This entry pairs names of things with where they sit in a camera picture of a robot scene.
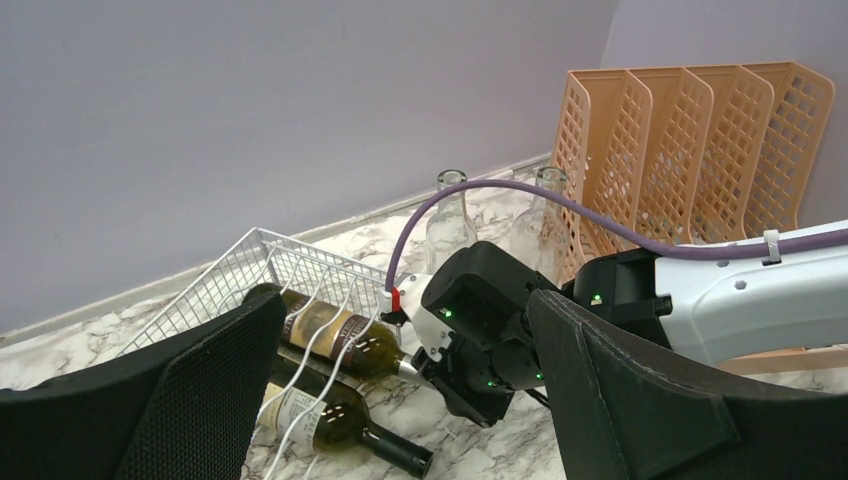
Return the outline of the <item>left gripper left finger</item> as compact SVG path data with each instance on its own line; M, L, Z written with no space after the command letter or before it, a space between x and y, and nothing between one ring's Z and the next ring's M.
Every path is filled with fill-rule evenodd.
M236 479L286 307L262 295L114 359L1 393L5 479Z

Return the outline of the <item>clear textured glass bottle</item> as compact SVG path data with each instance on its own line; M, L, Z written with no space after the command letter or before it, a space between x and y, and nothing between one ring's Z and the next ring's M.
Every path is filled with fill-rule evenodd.
M535 196L509 232L510 253L524 265L560 285L569 251L569 230L562 207Z

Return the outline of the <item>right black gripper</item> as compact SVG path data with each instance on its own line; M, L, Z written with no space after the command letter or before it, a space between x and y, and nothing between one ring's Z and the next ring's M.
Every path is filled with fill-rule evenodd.
M490 428L502 420L518 391L542 406L547 396L538 389L544 375L536 352L517 340L484 351L471 341L450 336L436 361L421 347L412 357L417 373L441 395L448 412Z

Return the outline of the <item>clear square glass bottle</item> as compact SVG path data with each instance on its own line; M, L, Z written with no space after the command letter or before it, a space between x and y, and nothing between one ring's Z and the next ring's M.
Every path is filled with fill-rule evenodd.
M427 272L434 274L453 253L477 240L476 228L467 212L465 191L440 200L426 225Z

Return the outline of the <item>silver-neck green wine bottle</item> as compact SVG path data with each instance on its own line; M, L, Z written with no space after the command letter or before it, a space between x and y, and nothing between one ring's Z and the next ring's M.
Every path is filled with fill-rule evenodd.
M253 286L241 302L266 293L281 296L286 306L283 345L301 353L309 350L312 358L329 365L340 360L340 370L362 382L396 376L414 384L428 384L412 366L412 356L401 349L395 334L384 324L270 282Z

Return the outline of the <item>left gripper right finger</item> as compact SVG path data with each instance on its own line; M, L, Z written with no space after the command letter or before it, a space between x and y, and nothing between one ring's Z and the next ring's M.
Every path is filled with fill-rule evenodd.
M843 479L847 398L737 376L553 291L526 307L570 479Z

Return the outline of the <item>dark-neck green wine bottle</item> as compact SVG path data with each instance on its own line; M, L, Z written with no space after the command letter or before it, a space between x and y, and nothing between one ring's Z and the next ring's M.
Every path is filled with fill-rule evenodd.
M295 384L285 389L298 368L293 360L282 356L274 359L263 397L269 407L259 416L262 426L279 435L290 431L290 440L317 453L367 450L416 479L426 477L433 453L377 424L364 397L342 382L333 382L315 409L297 420L302 411L315 404L327 383L326 375L306 367Z

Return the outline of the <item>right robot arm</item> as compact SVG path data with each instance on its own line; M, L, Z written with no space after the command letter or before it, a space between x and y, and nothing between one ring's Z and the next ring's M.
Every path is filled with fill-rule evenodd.
M535 327L528 313L537 291L709 366L846 341L845 222L772 230L697 252L695 259L644 248L606 255L558 286L491 242L462 248L436 273L400 285L400 309L421 344L414 367L451 414L495 425L516 392L554 384L541 347L556 335Z

